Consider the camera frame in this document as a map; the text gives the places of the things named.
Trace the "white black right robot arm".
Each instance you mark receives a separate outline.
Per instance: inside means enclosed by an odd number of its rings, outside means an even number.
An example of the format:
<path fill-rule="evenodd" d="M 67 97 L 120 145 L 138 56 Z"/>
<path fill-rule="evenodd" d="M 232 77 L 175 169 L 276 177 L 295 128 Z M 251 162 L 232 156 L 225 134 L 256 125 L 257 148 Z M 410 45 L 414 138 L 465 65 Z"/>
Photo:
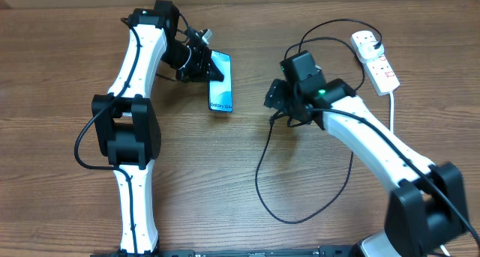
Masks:
<path fill-rule="evenodd" d="M 280 62 L 284 79 L 275 79 L 265 96 L 270 118 L 314 122 L 339 139 L 382 183 L 388 208 L 382 231 L 352 246 L 345 256 L 428 256 L 470 233 L 464 180 L 452 163 L 437 165 L 404 144 L 368 110 L 342 79 L 325 80 L 308 51 Z"/>

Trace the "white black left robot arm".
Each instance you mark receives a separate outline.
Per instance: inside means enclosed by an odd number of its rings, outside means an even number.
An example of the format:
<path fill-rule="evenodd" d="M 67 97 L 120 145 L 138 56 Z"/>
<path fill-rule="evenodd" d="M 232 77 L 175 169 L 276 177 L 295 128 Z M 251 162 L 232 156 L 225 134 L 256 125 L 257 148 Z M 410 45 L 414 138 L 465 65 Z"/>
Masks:
<path fill-rule="evenodd" d="M 175 70 L 175 80 L 205 82 L 211 111 L 233 111 L 232 61 L 229 55 L 209 48 L 212 31 L 191 26 L 176 39 L 184 19 L 172 1 L 157 0 L 152 9 L 137 8 L 124 18 L 130 30 L 129 44 L 115 82 L 105 95 L 91 102 L 92 117 L 79 133 L 80 143 L 94 127 L 100 152 L 108 159 L 106 170 L 115 175 L 121 202 L 122 235 L 114 256 L 159 256 L 155 225 L 152 172 L 161 152 L 161 129 L 151 101 L 161 62 Z"/>

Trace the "blue Galaxy smartphone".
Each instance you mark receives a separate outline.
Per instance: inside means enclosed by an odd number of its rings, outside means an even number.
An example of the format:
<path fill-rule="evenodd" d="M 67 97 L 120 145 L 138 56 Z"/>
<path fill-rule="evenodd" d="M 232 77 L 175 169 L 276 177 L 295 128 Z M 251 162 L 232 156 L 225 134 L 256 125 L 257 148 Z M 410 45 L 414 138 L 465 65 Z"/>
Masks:
<path fill-rule="evenodd" d="M 223 81 L 210 81 L 208 84 L 209 109 L 216 112 L 233 111 L 233 78 L 231 57 L 213 50 L 211 59 L 223 74 Z"/>

